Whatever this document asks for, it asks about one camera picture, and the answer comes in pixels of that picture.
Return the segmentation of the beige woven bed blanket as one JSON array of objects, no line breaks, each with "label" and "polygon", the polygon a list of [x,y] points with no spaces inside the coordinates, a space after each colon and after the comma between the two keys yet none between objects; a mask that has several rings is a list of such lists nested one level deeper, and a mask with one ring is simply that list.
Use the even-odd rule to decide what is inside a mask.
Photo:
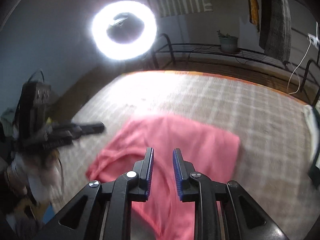
[{"label": "beige woven bed blanket", "polygon": [[308,177],[311,136],[304,104],[236,79],[140,72],[102,88],[74,122],[107,130],[61,149],[65,179],[59,211],[89,179],[114,180],[155,151],[150,199],[133,209],[157,239],[192,239],[194,206],[179,201],[172,152],[212,180],[236,180],[290,239],[303,239],[319,216]]}]

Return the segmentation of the hanging dark clothes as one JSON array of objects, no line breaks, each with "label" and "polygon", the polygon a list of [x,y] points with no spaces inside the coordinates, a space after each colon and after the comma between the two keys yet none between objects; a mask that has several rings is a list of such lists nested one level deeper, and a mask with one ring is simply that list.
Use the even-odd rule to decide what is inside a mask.
[{"label": "hanging dark clothes", "polygon": [[288,0],[248,0],[249,20],[260,33],[259,47],[281,62],[291,54],[291,12]]}]

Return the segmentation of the potted plant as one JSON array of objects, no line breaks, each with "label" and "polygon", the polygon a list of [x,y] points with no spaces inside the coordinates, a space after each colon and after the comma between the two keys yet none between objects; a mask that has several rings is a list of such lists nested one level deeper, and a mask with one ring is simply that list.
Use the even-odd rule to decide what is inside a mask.
[{"label": "potted plant", "polygon": [[221,51],[224,53],[236,53],[238,51],[238,38],[229,34],[223,34],[217,31]]}]

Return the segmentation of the pink shirt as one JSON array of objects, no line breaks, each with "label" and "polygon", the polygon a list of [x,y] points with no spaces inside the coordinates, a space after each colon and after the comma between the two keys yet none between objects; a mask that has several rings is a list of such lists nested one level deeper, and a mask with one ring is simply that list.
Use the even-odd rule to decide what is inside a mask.
[{"label": "pink shirt", "polygon": [[173,167],[174,149],[210,179],[231,180],[240,138],[214,126],[179,115],[147,116],[129,120],[89,165],[86,177],[102,183],[113,181],[144,158],[153,148],[151,192],[133,211],[153,229],[157,239],[193,239],[194,205],[180,201]]}]

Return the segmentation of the green white cloth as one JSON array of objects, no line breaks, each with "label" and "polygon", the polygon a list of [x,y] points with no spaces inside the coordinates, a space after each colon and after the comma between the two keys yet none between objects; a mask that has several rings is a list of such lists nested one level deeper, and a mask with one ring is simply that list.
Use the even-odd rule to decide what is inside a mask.
[{"label": "green white cloth", "polygon": [[308,176],[315,189],[319,190],[319,101],[315,106],[305,105],[303,113],[310,132]]}]

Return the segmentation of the black metal bed frame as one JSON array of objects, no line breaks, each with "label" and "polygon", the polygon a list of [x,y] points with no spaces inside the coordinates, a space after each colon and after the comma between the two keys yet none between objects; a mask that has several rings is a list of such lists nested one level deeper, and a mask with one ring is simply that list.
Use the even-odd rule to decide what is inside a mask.
[{"label": "black metal bed frame", "polygon": [[319,59],[308,59],[292,77],[297,64],[279,61],[262,52],[236,48],[222,49],[219,43],[174,42],[161,33],[151,48],[151,65],[156,70],[194,70],[209,74],[236,77],[287,93],[311,105],[319,102]]}]

